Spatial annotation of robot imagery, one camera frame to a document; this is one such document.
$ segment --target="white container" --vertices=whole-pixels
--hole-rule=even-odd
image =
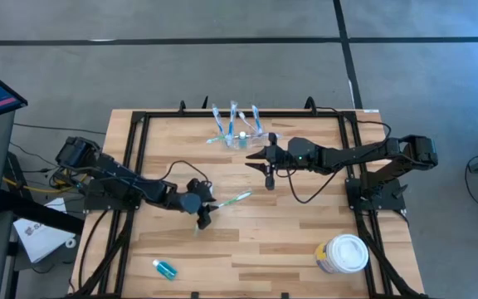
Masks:
[[[368,249],[363,240],[343,234],[320,244],[315,250],[316,263],[327,273],[355,273],[368,262]]]

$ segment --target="black cable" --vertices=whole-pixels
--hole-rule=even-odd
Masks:
[[[97,229],[97,226],[99,225],[100,220],[102,220],[102,218],[106,215],[106,213],[108,213],[108,210],[105,210],[105,211],[99,216],[99,218],[97,219],[97,221],[95,221],[95,224],[93,225],[93,227],[92,227],[91,230],[90,230],[90,235],[88,236],[88,239],[86,240],[86,243],[84,244],[84,249],[82,250],[82,256],[80,257],[80,266],[79,266],[79,289],[82,288],[82,266],[84,266],[84,258],[85,258],[85,256],[86,256],[86,251],[88,251],[88,246],[90,245],[90,240],[91,240],[91,237],[93,237],[93,233],[94,233],[95,230]]]
[[[71,277],[67,281],[70,283],[71,292],[74,293],[75,292],[75,287],[73,287],[73,283],[71,283]]]
[[[341,115],[343,116],[347,121],[349,122],[353,122],[351,119],[349,119],[348,117],[346,117],[346,115],[344,115],[343,113],[340,113],[338,112],[335,108],[331,108],[331,107],[319,107],[317,106],[318,109],[329,109],[329,110],[332,110],[333,112],[335,112],[337,115]],[[384,140],[381,142],[381,144],[379,144],[375,149],[371,149],[367,152],[365,152],[364,154],[361,154],[359,157],[357,158],[351,158],[351,159],[361,159],[363,158],[364,156],[366,156],[367,154],[370,154],[371,152],[375,151],[377,148],[383,146],[386,142],[387,142],[387,139],[390,137],[390,133],[392,132],[392,128],[390,127],[390,125],[387,125],[383,122],[380,122],[380,121],[373,121],[373,120],[356,120],[359,124],[377,124],[377,125],[382,125],[384,127],[386,127],[388,129],[388,132],[387,134],[385,135],[385,138]],[[295,188],[294,186],[292,185],[292,180],[290,179],[290,176],[292,174],[294,174],[296,172],[296,169],[295,171],[291,174],[289,172],[289,169],[287,169],[287,175],[286,176],[282,176],[282,175],[279,175],[278,172],[276,171],[276,175],[279,176],[280,178],[288,178],[289,179],[289,185],[290,185],[290,191],[292,191],[292,194],[293,196],[295,197],[295,199],[299,202],[299,203],[308,203],[310,202],[311,200],[313,200],[316,195],[318,195],[320,192],[322,192],[322,190],[325,188],[325,186],[327,186],[329,184],[329,182],[331,182],[331,180],[334,178],[334,176],[344,167],[344,163],[346,163],[347,161],[351,160],[351,159],[346,159],[345,161],[342,161],[342,162],[339,162],[335,165],[332,165],[331,166],[331,169],[337,169],[332,175],[331,177],[324,183],[324,185],[322,185],[322,187],[320,187],[320,189],[318,191],[316,191],[315,194],[313,194],[313,196],[311,196],[309,199],[303,201],[301,199],[298,198],[298,196],[296,195],[296,192],[295,192]]]
[[[161,180],[164,180],[166,179],[170,174],[171,174],[171,170],[173,170],[173,166],[177,163],[184,163],[184,164],[187,164],[189,167],[191,167],[192,169],[196,170],[198,173],[200,173],[200,175],[202,177],[204,177],[204,181],[205,182],[208,182],[208,183],[212,183],[206,176],[206,174],[204,174],[200,169],[196,168],[195,166],[193,166],[191,163],[187,162],[187,161],[184,161],[184,160],[177,160],[177,161],[174,161],[171,166],[169,166],[169,169],[167,170],[167,173],[165,173],[165,175],[159,179],[146,179],[147,182],[155,182],[155,181],[161,181]],[[98,179],[99,181],[105,181],[105,180],[110,180],[110,179],[132,179],[133,182],[132,183],[145,183],[145,181],[140,181],[140,180],[137,180],[135,179],[134,177],[116,177],[116,176],[111,176],[111,177],[108,177],[108,178],[103,178],[103,179]]]
[[[313,200],[316,195],[318,195],[320,192],[322,192],[322,190],[324,190],[325,186],[327,186],[329,184],[329,182],[331,182],[331,180],[335,177],[335,175],[340,171],[341,169],[337,169],[337,171],[333,172],[333,174],[331,175],[331,177],[324,183],[324,185],[322,185],[322,187],[320,187],[320,189],[318,191],[316,191],[315,194],[313,194],[313,196],[311,196],[309,199],[303,201],[301,199],[298,198],[298,195],[296,195],[296,192],[295,192],[295,187],[292,185],[292,180],[290,179],[290,173],[289,173],[289,170],[287,169],[287,178],[289,179],[289,185],[290,185],[290,191],[292,192],[292,195],[295,197],[295,199],[299,202],[299,203],[303,203],[303,204],[306,204],[308,202],[310,202],[311,200]]]
[[[403,218],[403,220],[405,220],[405,222],[407,223],[407,227],[410,228],[411,227],[411,224],[408,222],[408,219],[405,215],[403,215],[402,211],[400,210],[393,210],[394,213],[398,214],[399,216],[401,216],[401,218]]]
[[[278,171],[279,169],[276,171],[276,175],[279,176],[280,178],[289,178],[291,175],[295,174],[296,173],[296,170],[297,169],[293,169],[293,172],[290,173],[289,175],[281,175],[281,174],[278,174]]]
[[[171,170],[173,170],[173,166],[176,164],[176,163],[184,163],[184,164],[187,164],[189,167],[191,167],[192,169],[195,169],[198,173],[200,173],[201,176],[204,177],[204,179],[209,182],[209,179],[207,179],[207,176],[202,172],[200,171],[198,168],[196,168],[195,166],[193,166],[191,163],[187,162],[187,161],[184,161],[184,160],[178,160],[178,161],[174,161],[171,166],[169,166],[169,170],[167,171],[167,173],[161,177],[160,179],[158,180],[164,180],[165,178],[167,178],[169,176],[169,174],[171,173]]]
[[[478,159],[478,155],[471,158],[466,164],[466,169],[464,170],[464,182],[466,183],[466,189],[468,190],[468,194],[471,196],[471,199],[473,199],[473,201],[478,204],[478,200],[475,198],[475,196],[473,196],[473,193],[470,189],[470,185],[468,184],[468,170],[470,168],[471,161],[473,161],[474,159]]]
[[[31,269],[38,273],[38,274],[47,274],[49,273],[53,268],[55,267],[55,264],[51,264],[51,266],[49,267],[49,269],[45,270],[45,271],[40,271],[40,270],[36,270],[34,267],[31,267]]]
[[[105,132],[85,130],[85,129],[60,128],[60,127],[50,127],[50,126],[44,126],[44,125],[25,125],[25,124],[19,124],[19,123],[14,123],[14,125],[19,125],[19,126],[23,126],[23,127],[27,127],[27,128],[44,129],[44,130],[72,130],[72,131],[80,131],[80,132],[86,132],[86,133],[91,133],[91,134],[106,135]]]
[[[21,172],[24,173],[24,174],[35,174],[35,173],[46,174],[46,173],[48,173],[52,170],[55,170],[57,168],[58,167],[54,167],[54,168],[51,168],[51,169],[43,168],[43,169],[39,169],[39,170],[22,170]]]
[[[19,146],[19,145],[13,143],[12,141],[10,141],[9,143],[10,143],[11,145],[14,145],[14,146],[16,146],[17,148],[19,148],[20,151],[22,151],[22,152],[25,153],[25,154],[29,154],[29,155],[31,155],[31,156],[37,157],[37,158],[41,159],[42,161],[44,161],[44,162],[46,162],[46,163],[48,163],[48,164],[51,164],[51,165],[53,165],[53,166],[55,166],[55,167],[58,167],[58,165],[56,165],[56,164],[54,164],[54,163],[52,163],[52,162],[49,162],[49,161],[46,160],[46,159],[43,159],[43,157],[41,157],[39,154],[29,153],[28,151],[24,150],[21,146]]]

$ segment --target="blue liquid bottle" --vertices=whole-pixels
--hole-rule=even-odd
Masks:
[[[153,266],[156,267],[156,270],[158,270],[160,274],[170,281],[176,277],[177,271],[164,261],[153,260]]]

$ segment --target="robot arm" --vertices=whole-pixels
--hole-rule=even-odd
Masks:
[[[428,170],[438,164],[432,140],[423,136],[409,135],[401,139],[388,138],[382,142],[358,146],[352,149],[333,149],[316,145],[305,138],[295,137],[289,141],[288,150],[277,145],[274,134],[269,135],[271,145],[248,159],[266,159],[269,164],[247,163],[266,176],[265,186],[274,188],[274,171],[280,169],[309,170],[327,175],[345,166],[390,159],[392,162],[375,173],[367,173],[366,189],[385,185],[412,169]]]
[[[427,137],[409,135],[401,139],[387,138],[382,142],[358,146],[352,149],[333,149],[316,145],[304,138],[289,141],[288,150],[277,145],[276,135],[270,133],[271,144],[262,151],[247,156],[248,159],[266,159],[269,164],[247,163],[260,170],[266,177],[267,189],[274,189],[274,171],[309,170],[328,175],[354,164],[390,159],[391,162],[376,172],[364,172],[360,179],[346,179],[349,207],[356,213],[359,236],[378,259],[401,296],[375,294],[377,298],[423,299],[427,295],[418,294],[405,283],[396,272],[383,251],[375,243],[366,228],[361,212],[375,213],[376,209],[391,209],[400,213],[405,209],[398,178],[413,169],[428,170],[437,166],[438,158],[434,143]]]
[[[84,184],[62,172],[55,174],[56,179],[75,186],[86,196],[86,209],[134,209],[142,199],[157,208],[198,213],[200,229],[211,222],[209,212],[215,208],[205,204],[215,201],[210,191],[211,182],[192,179],[188,191],[179,193],[176,184],[163,179],[145,179],[101,153],[95,142],[81,137],[69,137],[56,162],[63,169],[92,178]]]

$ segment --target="wooden table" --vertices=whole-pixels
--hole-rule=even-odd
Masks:
[[[122,161],[132,110],[113,110],[105,139],[104,152]],[[380,121],[377,112],[356,111],[360,120]],[[336,119],[262,119],[266,131],[283,134],[279,145],[284,149],[295,136],[305,137],[325,147],[342,148]],[[363,144],[384,138],[383,127],[359,124]],[[341,233],[357,234],[354,214],[348,208],[344,180],[340,171],[334,180],[308,204],[295,201],[287,179],[276,178],[276,189],[267,191],[262,174],[244,166],[245,156],[259,149],[230,151],[220,144],[207,145],[217,135],[213,118],[161,118],[150,121],[142,174],[146,178],[162,176],[179,159],[193,163],[213,182],[218,201],[231,199],[251,188],[254,194],[212,214],[212,224],[197,237],[197,217],[166,211],[143,204],[136,212],[129,260],[124,279],[123,297],[356,297],[368,298],[363,272],[326,274],[315,264],[313,251],[322,242]],[[136,137],[133,157],[138,149]],[[351,133],[350,146],[353,146]],[[374,171],[387,161],[368,164]],[[135,158],[132,158],[134,169]],[[167,180],[178,184],[179,191],[197,177],[188,166],[177,164]],[[327,179],[306,171],[293,175],[297,194],[305,199]],[[111,214],[103,218],[85,257],[84,280],[95,270],[105,254]],[[100,213],[91,213],[85,221],[82,240],[86,240]],[[378,215],[385,252],[409,286],[423,292],[422,281],[412,248],[407,224],[395,213]],[[77,261],[84,242],[80,244]],[[178,269],[173,282],[161,277],[152,265],[163,259]],[[378,292],[383,292],[378,265],[373,272]],[[113,291],[117,262],[110,270],[108,289]],[[73,271],[76,286],[79,263]]]

